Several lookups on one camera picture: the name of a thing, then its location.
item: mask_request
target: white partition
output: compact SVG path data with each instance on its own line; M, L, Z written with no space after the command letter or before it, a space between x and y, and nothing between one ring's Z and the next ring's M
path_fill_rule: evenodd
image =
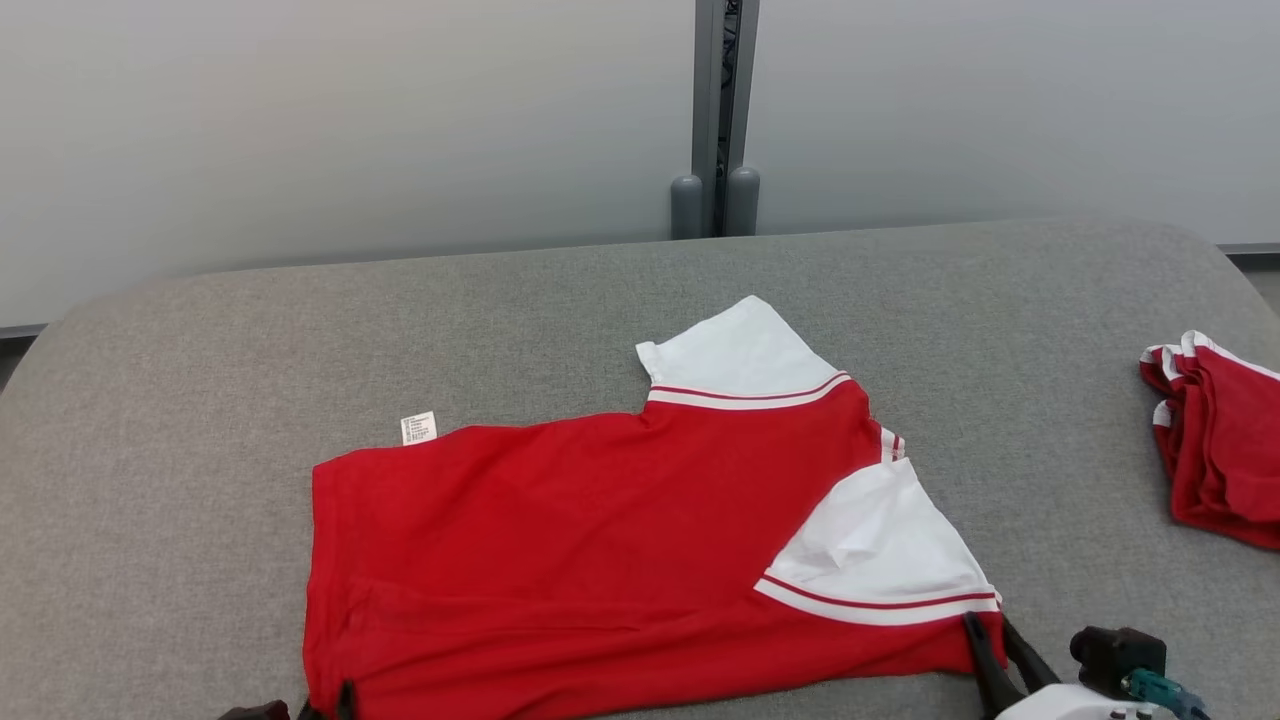
M1117 213L1280 241L1280 3L744 1L759 233Z
M690 0L0 8L0 327L145 278L654 240Z

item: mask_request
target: red stripe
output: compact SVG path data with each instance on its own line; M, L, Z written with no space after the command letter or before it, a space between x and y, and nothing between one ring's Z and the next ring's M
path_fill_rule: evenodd
M660 389L663 392L680 392L684 395L699 395L701 397L716 397L719 400L786 400L788 397L803 397L805 395L813 395L815 392L826 389L831 383L838 380L840 378L847 378L849 373L836 373L829 380L822 383L820 386L806 389L804 392L791 392L787 395L719 395L716 392L703 392L700 389L686 389L682 387L667 387L667 386L653 386L650 389Z
M783 583L782 580L772 578L769 575L765 575L764 579L778 585L780 588L786 588L796 594L803 594L809 600L817 600L819 602L826 602L827 605L841 605L844 607L865 607L868 610L906 610L910 607L928 607L931 605L946 605L948 602L959 602L961 600L996 600L996 593L993 592L972 592L968 594L941 597L938 600L919 600L915 602L852 602L849 600L835 600L831 597L814 594L812 592L803 591L795 585Z

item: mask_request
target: teal connector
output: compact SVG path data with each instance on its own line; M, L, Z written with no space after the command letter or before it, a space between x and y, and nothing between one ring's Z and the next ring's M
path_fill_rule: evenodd
M1167 707L1178 720L1208 720L1204 701L1199 696L1151 670L1134 670L1120 680L1120 687L1142 702Z

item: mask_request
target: clothing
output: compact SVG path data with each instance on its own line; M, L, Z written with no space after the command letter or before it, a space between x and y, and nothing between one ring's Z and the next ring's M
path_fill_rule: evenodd
M765 302L636 351L636 415L316 466L319 710L351 679L362 720L576 717L968 671L966 611L1000 637L904 441Z
M1152 424L1174 518L1280 550L1280 374L1196 331L1148 347L1139 369L1171 396Z

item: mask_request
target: care label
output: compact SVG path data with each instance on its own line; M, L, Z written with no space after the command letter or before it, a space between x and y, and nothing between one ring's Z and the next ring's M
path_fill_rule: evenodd
M422 413L401 420L401 437L404 438L404 445L435 439L435 413Z

